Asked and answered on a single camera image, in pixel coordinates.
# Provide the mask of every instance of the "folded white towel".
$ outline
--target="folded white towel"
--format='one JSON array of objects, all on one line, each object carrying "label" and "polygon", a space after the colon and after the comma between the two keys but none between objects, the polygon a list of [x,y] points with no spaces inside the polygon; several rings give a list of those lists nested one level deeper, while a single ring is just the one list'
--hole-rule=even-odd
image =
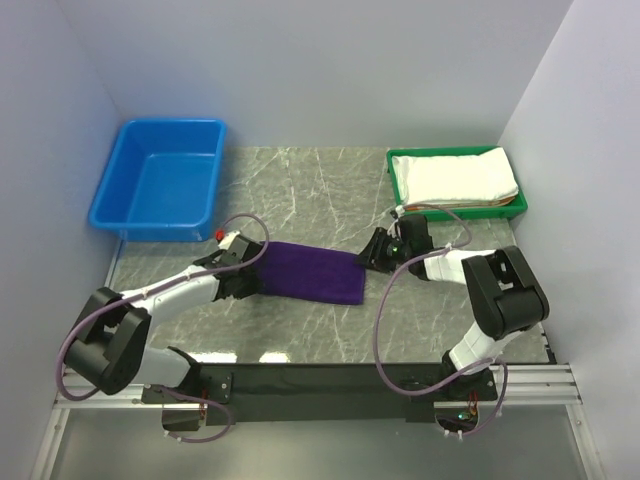
[{"label": "folded white towel", "polygon": [[517,195],[509,159],[503,148],[460,157],[393,157],[403,205],[474,204]]}]

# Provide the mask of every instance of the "blue plastic bin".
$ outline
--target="blue plastic bin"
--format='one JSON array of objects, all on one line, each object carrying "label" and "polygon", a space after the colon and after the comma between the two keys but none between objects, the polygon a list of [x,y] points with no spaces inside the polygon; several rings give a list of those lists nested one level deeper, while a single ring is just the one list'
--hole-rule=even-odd
[{"label": "blue plastic bin", "polygon": [[91,225],[133,242],[208,239],[226,131],[216,119],[125,124],[93,200]]}]

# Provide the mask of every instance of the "purple towel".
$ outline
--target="purple towel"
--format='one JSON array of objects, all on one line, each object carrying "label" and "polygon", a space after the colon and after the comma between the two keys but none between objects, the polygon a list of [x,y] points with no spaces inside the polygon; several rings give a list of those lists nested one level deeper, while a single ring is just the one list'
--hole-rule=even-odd
[{"label": "purple towel", "polygon": [[271,242],[258,261],[260,293],[337,305],[361,305],[365,269],[356,255],[294,243]]}]

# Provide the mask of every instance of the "metal frame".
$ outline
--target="metal frame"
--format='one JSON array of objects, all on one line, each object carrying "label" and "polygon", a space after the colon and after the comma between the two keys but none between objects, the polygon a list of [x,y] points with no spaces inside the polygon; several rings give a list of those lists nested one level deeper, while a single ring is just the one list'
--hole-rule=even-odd
[{"label": "metal frame", "polygon": [[[500,368],[492,366],[498,390],[502,386]],[[65,375],[65,383],[71,393],[78,395],[92,385],[75,372]],[[54,409],[124,409],[124,408],[179,408],[197,409],[198,404],[142,404],[143,385],[129,385],[115,395],[98,392],[83,402],[72,402],[58,395]],[[571,367],[568,365],[511,365],[505,405],[579,405],[580,394],[575,385]],[[494,402],[480,402],[481,405],[494,405]],[[435,402],[436,407],[464,407],[466,402]]]},{"label": "metal frame", "polygon": [[576,439],[578,452],[582,459],[582,465],[587,474],[588,480],[602,480],[607,476],[604,473],[600,454],[591,436],[587,416],[582,405],[567,405],[567,415],[573,429],[573,436]]},{"label": "metal frame", "polygon": [[[119,241],[105,280],[111,285],[117,259],[123,242]],[[497,388],[502,386],[502,374],[499,367],[491,367]],[[90,388],[90,384],[73,371],[65,372],[65,382],[69,390],[79,393]],[[142,404],[140,398],[143,385],[129,385],[116,395],[107,396],[102,393],[84,402],[70,402],[60,395],[54,400],[53,409],[36,462],[31,474],[32,480],[48,480],[53,471],[59,447],[65,433],[69,414],[74,409],[198,409],[198,404]],[[495,402],[480,402],[481,405],[494,405]],[[569,365],[510,365],[509,380],[505,405],[565,405],[578,450],[589,480],[606,478],[597,449],[587,426],[582,400],[576,387],[573,373]],[[464,407],[464,402],[435,402],[438,407]]]}]

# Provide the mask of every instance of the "gray marble table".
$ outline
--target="gray marble table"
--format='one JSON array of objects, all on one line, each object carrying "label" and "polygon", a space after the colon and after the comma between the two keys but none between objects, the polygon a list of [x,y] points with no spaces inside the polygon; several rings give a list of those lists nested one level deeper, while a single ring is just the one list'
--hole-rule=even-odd
[{"label": "gray marble table", "polygon": [[[228,149],[216,206],[216,224],[238,212],[264,219],[272,239],[358,253],[374,227],[389,226],[394,205],[383,148]],[[514,244],[506,220],[469,222],[481,250]],[[259,227],[237,227],[261,238]],[[436,245],[454,241],[453,222],[430,224]],[[203,243],[129,243],[123,246],[112,286],[138,288],[178,273],[215,250]],[[371,331],[389,276],[367,272],[361,306],[333,306],[256,295],[195,307],[158,327],[151,343],[174,345],[203,361],[370,362]],[[384,311],[380,348],[390,362],[439,361],[473,322],[466,287],[399,279]],[[511,362],[547,362],[542,328],[504,352]]]}]

